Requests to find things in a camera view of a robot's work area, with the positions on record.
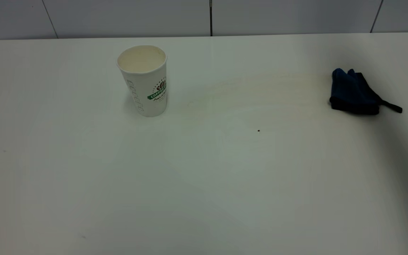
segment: dark blue glove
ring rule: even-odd
[[[361,73],[353,69],[347,74],[340,68],[332,73],[332,96],[330,103],[335,110],[347,111],[355,114],[379,114],[379,105],[402,113],[402,108],[382,100],[368,85]]]

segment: cup logo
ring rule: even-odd
[[[132,94],[132,96],[133,96],[133,100],[134,100],[134,102],[135,102],[136,107],[137,107],[140,111],[143,112],[143,111],[144,111],[144,107],[143,107],[143,104],[141,103],[140,98],[138,97],[138,93],[136,93],[136,89],[135,89],[135,86],[134,86],[133,82],[127,80],[127,85],[128,85],[128,88],[129,88],[130,91],[131,91],[131,94]]]
[[[152,89],[152,95],[148,96],[147,99],[154,101],[161,101],[166,94],[166,77],[163,77],[154,89]]]

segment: white table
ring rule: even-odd
[[[338,67],[404,112],[332,110]],[[31,254],[408,255],[408,33],[0,41],[0,255]]]

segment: paper cup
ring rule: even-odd
[[[166,109],[166,60],[165,52],[152,45],[128,48],[118,57],[118,68],[143,116],[158,116]]]

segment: green label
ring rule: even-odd
[[[158,95],[160,95],[164,90],[166,89],[166,83],[165,85],[157,92],[155,92],[154,94],[150,95],[147,97],[147,99],[151,100],[154,99],[155,97],[157,97]]]

